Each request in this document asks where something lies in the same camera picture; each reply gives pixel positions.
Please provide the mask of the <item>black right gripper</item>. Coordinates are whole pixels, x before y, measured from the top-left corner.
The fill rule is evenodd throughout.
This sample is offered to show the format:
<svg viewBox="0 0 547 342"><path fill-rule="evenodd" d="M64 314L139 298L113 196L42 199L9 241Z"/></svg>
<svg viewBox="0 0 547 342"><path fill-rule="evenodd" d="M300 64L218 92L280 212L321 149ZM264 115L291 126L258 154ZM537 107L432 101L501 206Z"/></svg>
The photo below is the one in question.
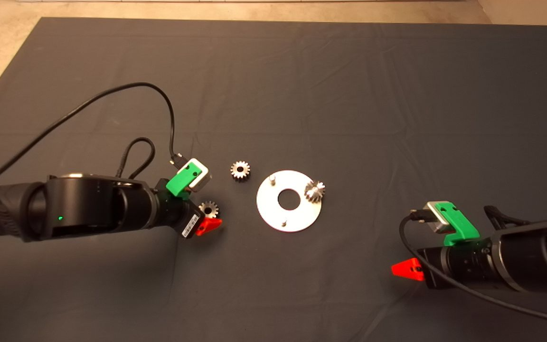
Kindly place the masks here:
<svg viewBox="0 0 547 342"><path fill-rule="evenodd" d="M490 239L456 243L450 247L424 247L419 255L448 277L476 290L498 288L498 272L491 258ZM413 281L425 281L423 267L418 258L412 257L393 264L392 275Z"/></svg>

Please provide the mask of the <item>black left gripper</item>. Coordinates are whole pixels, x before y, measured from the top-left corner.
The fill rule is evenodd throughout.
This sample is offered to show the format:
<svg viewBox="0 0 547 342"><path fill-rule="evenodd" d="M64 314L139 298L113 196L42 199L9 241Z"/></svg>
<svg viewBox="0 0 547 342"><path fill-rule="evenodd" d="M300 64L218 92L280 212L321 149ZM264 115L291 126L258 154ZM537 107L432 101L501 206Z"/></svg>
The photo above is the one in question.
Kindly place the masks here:
<svg viewBox="0 0 547 342"><path fill-rule="evenodd" d="M190 239L214 231L222 225L222 219L206 217L190 200L175 197L167 188L169 180L161 178L154 187L158 205L153 227L169 227L180 238Z"/></svg>

